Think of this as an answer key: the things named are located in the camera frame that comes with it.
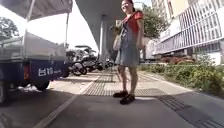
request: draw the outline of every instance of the woman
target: woman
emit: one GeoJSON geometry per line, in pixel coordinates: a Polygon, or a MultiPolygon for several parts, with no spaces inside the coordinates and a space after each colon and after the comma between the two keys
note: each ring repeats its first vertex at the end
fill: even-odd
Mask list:
{"type": "Polygon", "coordinates": [[[123,90],[115,93],[116,98],[123,98],[121,104],[129,104],[135,100],[135,89],[138,82],[137,66],[139,64],[139,51],[143,48],[143,14],[135,11],[132,0],[123,0],[121,6],[126,18],[122,21],[122,38],[118,51],[116,64],[122,77],[123,90]],[[127,91],[127,77],[125,68],[128,67],[131,75],[131,90],[127,91]]]}

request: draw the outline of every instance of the black shoe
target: black shoe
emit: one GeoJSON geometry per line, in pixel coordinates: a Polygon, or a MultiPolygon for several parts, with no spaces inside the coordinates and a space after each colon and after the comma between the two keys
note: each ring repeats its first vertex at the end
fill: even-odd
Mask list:
{"type": "Polygon", "coordinates": [[[127,95],[128,95],[127,91],[121,91],[121,92],[114,93],[113,97],[114,98],[123,98],[127,95]]]}
{"type": "Polygon", "coordinates": [[[135,100],[135,96],[134,95],[127,95],[125,96],[121,101],[120,101],[120,104],[122,105],[128,105],[130,104],[131,102],[133,102],[135,100]]]}

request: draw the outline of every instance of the handbag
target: handbag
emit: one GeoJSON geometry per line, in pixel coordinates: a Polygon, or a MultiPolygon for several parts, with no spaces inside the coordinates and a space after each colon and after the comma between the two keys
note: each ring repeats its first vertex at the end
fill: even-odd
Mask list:
{"type": "MultiPolygon", "coordinates": [[[[132,16],[135,15],[136,12],[134,12],[128,19],[126,22],[129,21],[129,19],[131,19],[132,16]]],[[[114,40],[114,45],[113,45],[113,49],[115,51],[119,51],[120,47],[121,47],[121,41],[122,41],[122,34],[123,34],[124,29],[122,28],[121,32],[115,36],[115,40],[114,40]]]]}

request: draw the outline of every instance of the woman's arm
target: woman's arm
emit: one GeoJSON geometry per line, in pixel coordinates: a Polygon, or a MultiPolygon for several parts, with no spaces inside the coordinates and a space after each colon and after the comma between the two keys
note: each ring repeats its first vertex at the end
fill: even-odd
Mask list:
{"type": "Polygon", "coordinates": [[[143,44],[143,36],[144,36],[144,21],[143,19],[137,20],[138,23],[138,36],[137,36],[137,47],[142,49],[144,47],[143,44]]]}

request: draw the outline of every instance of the tarp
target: tarp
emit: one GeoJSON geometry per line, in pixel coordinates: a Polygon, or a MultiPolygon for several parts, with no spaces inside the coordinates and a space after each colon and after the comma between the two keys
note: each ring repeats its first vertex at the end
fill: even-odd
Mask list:
{"type": "MultiPolygon", "coordinates": [[[[0,0],[0,4],[17,15],[26,18],[32,0],[0,0]]],[[[30,20],[70,13],[72,0],[36,0],[30,20]]]]}

